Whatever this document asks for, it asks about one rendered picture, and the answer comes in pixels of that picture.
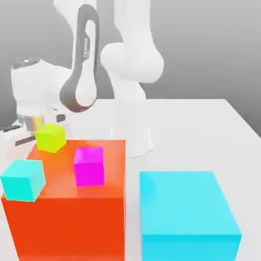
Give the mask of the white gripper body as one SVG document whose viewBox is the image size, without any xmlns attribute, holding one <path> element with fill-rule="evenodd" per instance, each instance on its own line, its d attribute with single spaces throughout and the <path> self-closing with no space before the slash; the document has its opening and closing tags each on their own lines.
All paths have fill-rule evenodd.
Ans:
<svg viewBox="0 0 261 261">
<path fill-rule="evenodd" d="M 0 160 L 25 159 L 35 143 L 33 135 L 25 130 L 0 132 Z"/>
</svg>

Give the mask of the small yellow-green cube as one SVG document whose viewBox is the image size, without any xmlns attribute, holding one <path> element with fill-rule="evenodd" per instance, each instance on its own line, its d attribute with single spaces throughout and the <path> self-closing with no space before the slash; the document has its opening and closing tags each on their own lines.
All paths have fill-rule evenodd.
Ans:
<svg viewBox="0 0 261 261">
<path fill-rule="evenodd" d="M 57 153 L 66 144 L 65 128 L 60 125 L 46 124 L 35 132 L 38 150 Z"/>
</svg>

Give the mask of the small turquoise cube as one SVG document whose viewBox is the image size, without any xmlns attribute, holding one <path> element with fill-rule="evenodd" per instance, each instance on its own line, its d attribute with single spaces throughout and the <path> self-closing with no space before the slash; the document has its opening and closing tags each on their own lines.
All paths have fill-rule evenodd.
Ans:
<svg viewBox="0 0 261 261">
<path fill-rule="evenodd" d="M 40 160 L 14 160 L 0 180 L 5 198 L 12 201 L 34 202 L 46 184 Z"/>
</svg>

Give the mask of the small magenta cube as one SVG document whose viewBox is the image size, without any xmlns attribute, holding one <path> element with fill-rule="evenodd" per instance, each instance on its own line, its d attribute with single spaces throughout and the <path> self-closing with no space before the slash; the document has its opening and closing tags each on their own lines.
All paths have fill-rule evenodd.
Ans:
<svg viewBox="0 0 261 261">
<path fill-rule="evenodd" d="M 105 184 L 102 147 L 76 148 L 73 166 L 77 187 Z"/>
</svg>

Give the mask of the large orange box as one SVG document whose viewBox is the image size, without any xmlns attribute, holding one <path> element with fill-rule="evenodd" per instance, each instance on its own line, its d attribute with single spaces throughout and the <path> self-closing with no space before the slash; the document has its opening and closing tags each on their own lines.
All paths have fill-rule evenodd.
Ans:
<svg viewBox="0 0 261 261">
<path fill-rule="evenodd" d="M 102 147 L 105 183 L 77 187 L 78 147 Z M 1 198 L 19 261 L 125 261 L 125 142 L 69 140 L 57 153 L 33 147 L 46 184 L 35 202 Z"/>
</svg>

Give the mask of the large cyan box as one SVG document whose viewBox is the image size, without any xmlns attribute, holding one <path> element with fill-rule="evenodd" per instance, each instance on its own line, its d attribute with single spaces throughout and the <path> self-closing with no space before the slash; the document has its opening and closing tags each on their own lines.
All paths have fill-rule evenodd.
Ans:
<svg viewBox="0 0 261 261">
<path fill-rule="evenodd" d="M 142 261 L 236 261 L 242 233 L 212 172 L 140 172 Z"/>
</svg>

